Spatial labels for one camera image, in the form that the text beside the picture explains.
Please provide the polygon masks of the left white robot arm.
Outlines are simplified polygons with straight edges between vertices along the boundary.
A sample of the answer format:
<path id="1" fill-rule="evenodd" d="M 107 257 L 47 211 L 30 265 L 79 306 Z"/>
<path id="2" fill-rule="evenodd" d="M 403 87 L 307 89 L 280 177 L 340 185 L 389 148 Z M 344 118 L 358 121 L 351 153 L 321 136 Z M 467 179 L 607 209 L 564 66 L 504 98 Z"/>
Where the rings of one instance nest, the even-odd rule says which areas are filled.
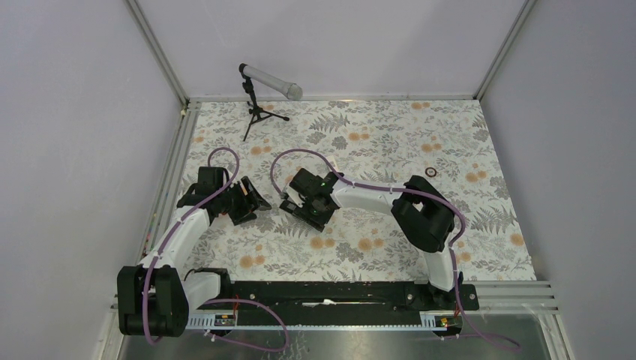
<path id="1" fill-rule="evenodd" d="M 118 325 L 123 335 L 150 341 L 180 336 L 190 312 L 206 301 L 224 308 L 233 289 L 217 271 L 189 275 L 182 270 L 195 244 L 213 221 L 226 215 L 235 226 L 257 219 L 271 205 L 251 180 L 240 181 L 227 169 L 201 166 L 198 178 L 177 202 L 175 220 L 159 243 L 135 266 L 124 266 L 117 276 Z"/>

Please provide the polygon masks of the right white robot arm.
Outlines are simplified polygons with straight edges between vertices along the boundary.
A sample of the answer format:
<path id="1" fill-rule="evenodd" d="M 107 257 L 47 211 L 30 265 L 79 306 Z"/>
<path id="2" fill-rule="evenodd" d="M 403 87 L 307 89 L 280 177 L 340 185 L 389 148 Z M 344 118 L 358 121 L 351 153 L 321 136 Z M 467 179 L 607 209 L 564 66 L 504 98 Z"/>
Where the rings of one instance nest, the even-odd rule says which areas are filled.
<path id="1" fill-rule="evenodd" d="M 414 175 L 404 184 L 370 184 L 341 172 L 320 177 L 300 169 L 283 192 L 280 209 L 322 232 L 339 209 L 362 209 L 391 215 L 406 240 L 424 253 L 430 299 L 448 309 L 460 298 L 447 239 L 455 214 L 425 178 Z"/>

